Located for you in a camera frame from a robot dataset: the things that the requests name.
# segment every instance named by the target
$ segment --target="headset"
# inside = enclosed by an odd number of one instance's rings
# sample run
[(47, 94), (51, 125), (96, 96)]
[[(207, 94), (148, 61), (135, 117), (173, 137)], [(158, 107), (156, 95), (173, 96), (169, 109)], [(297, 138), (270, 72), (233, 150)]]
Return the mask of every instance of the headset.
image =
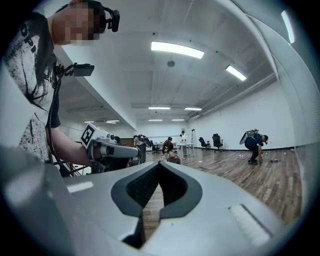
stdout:
[[(117, 32), (119, 28), (120, 13), (118, 10), (111, 10), (110, 8), (104, 7), (100, 2), (94, 0), (73, 0), (71, 3), (88, 3), (93, 7), (93, 9), (99, 10), (101, 20), (101, 27), (103, 30), (108, 25), (107, 29), (112, 30), (112, 32)], [(106, 18), (106, 12), (108, 12), (111, 18)]]

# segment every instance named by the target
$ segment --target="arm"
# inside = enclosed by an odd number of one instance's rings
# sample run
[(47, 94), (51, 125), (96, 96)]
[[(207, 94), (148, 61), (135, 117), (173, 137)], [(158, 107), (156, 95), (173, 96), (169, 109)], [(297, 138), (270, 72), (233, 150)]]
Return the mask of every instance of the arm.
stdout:
[[(48, 129), (45, 129), (49, 142)], [(91, 166), (92, 162), (87, 158), (86, 148), (68, 138), (58, 127), (51, 128), (52, 144), (57, 156), (65, 161), (82, 166)], [(100, 148), (96, 148), (94, 158), (100, 158)]]

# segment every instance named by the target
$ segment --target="person crouching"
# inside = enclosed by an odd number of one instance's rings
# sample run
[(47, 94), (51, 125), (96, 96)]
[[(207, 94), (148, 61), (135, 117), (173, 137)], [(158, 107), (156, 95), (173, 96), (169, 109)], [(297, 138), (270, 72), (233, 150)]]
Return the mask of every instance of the person crouching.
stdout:
[(168, 162), (171, 162), (172, 157), (175, 156), (174, 145), (172, 143), (172, 138), (169, 137), (163, 144), (162, 153)]

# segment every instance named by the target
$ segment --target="wooden floor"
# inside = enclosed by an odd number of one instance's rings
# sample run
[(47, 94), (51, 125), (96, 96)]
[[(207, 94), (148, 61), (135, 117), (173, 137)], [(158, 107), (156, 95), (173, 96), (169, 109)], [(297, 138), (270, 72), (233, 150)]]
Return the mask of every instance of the wooden floor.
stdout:
[[(195, 157), (187, 156), (182, 159), (182, 165), (234, 182), (270, 207), (285, 224), (300, 216), (302, 191), (295, 152), (290, 150), (265, 151), (261, 165), (249, 165), (250, 152), (217, 151), (214, 153), (213, 150), (201, 151), (198, 148), (194, 151)], [(149, 152), (146, 155), (147, 162), (161, 159), (162, 154), (152, 155)], [(278, 159), (280, 162), (270, 162), (271, 159)], [(159, 212), (163, 207), (163, 194), (158, 186), (143, 209), (146, 239), (159, 225)]]

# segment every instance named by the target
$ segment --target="white wall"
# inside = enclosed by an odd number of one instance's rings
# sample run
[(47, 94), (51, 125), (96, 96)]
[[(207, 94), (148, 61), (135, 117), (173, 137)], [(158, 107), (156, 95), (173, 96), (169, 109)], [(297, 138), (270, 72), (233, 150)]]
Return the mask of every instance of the white wall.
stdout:
[(180, 142), (182, 128), (185, 129), (185, 134), (188, 137), (188, 141), (191, 142), (191, 131), (189, 131), (188, 123), (184, 121), (141, 121), (137, 123), (137, 131), (135, 132), (135, 135), (145, 135), (154, 143), (165, 142), (168, 137), (172, 137), (172, 142)]
[(134, 138), (135, 129), (128, 124), (95, 123), (96, 126), (120, 138)]
[(78, 121), (73, 118), (72, 114), (68, 114), (62, 110), (59, 110), (58, 116), (61, 123), (59, 129), (70, 139), (79, 142), (87, 124)]
[(291, 113), (278, 82), (220, 110), (191, 120), (189, 129), (196, 131), (197, 147), (201, 147), (199, 137), (210, 140), (213, 147), (212, 136), (219, 134), (223, 139), (222, 149), (245, 150), (245, 145), (239, 142), (250, 129), (258, 129), (259, 133), (268, 135), (269, 141), (263, 146), (264, 150), (295, 145)]

